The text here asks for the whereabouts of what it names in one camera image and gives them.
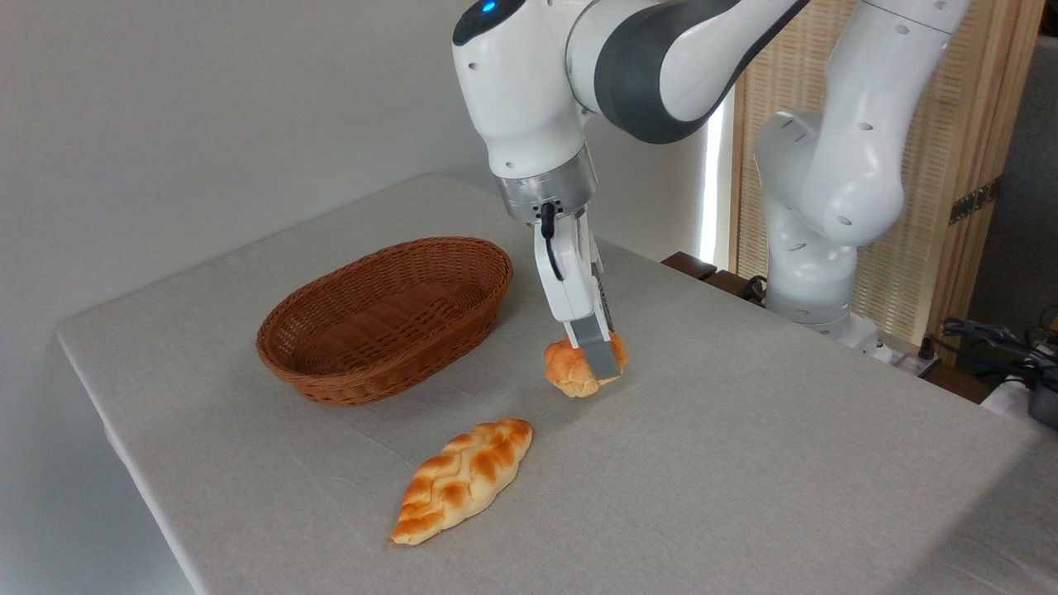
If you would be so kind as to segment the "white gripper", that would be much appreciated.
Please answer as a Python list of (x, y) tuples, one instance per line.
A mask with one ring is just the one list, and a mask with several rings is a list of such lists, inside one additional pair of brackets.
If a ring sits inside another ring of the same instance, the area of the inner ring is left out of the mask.
[(533, 240), (551, 315), (565, 323), (571, 345), (582, 351), (598, 381), (619, 377), (622, 373), (612, 347), (612, 310), (587, 212), (557, 217), (550, 240), (543, 235), (543, 223), (534, 223)]

